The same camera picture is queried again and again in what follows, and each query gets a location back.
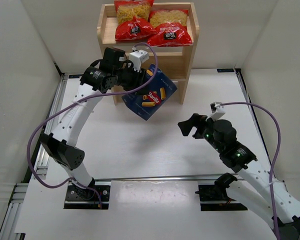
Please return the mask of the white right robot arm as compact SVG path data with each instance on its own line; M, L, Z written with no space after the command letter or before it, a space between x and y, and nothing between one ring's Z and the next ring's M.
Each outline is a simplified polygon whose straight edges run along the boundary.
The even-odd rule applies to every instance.
M230 121L213 120L194 113L178 124L183 136L196 128L193 138L206 140L228 168L248 182L244 186L234 175L225 173L214 185L227 197L236 200L264 220L271 230L278 225L281 240L300 240L300 201L295 199L270 173L254 153L237 140L237 131Z

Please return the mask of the red fusilli pasta bag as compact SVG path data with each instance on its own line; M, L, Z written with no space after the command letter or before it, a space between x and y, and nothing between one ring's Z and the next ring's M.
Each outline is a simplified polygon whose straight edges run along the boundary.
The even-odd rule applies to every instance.
M153 10L149 23L157 33L149 37L147 43L153 47L190 46L193 41L187 30L187 9Z
M158 31L149 22L153 0L115 0L115 40L132 41L151 37Z

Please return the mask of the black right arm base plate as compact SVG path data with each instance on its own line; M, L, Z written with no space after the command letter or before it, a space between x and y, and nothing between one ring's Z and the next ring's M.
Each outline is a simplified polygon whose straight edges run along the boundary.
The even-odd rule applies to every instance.
M202 212L247 211L248 208L228 197L225 190L216 185L201 184L195 192L199 196Z

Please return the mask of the blue Barilla rigatoni box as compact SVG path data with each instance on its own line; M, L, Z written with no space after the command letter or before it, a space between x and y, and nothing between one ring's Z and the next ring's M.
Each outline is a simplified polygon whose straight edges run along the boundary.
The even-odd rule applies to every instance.
M146 70L146 80L153 80L146 86L142 94L125 94L121 97L124 104L133 113L147 121L177 90L175 83L160 69L154 74L155 64Z

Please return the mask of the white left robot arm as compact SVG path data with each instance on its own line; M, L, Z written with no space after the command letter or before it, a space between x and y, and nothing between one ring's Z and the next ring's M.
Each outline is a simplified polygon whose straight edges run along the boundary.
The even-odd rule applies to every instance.
M74 192L83 200L95 196L95 180L83 163L84 151L76 147L81 130L101 101L101 94L114 86L121 86L127 92L145 83L146 71L142 64L148 59L145 50L134 49L126 54L124 50L107 47L103 58L91 63L81 76L74 106L64 113L50 134L42 133L39 137L48 155L68 173Z

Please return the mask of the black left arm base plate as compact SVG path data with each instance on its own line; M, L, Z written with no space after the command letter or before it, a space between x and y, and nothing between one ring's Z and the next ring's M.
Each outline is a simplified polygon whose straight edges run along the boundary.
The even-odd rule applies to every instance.
M111 182L96 181L92 190L80 188L70 181L64 198L64 209L69 210L108 210L111 194Z

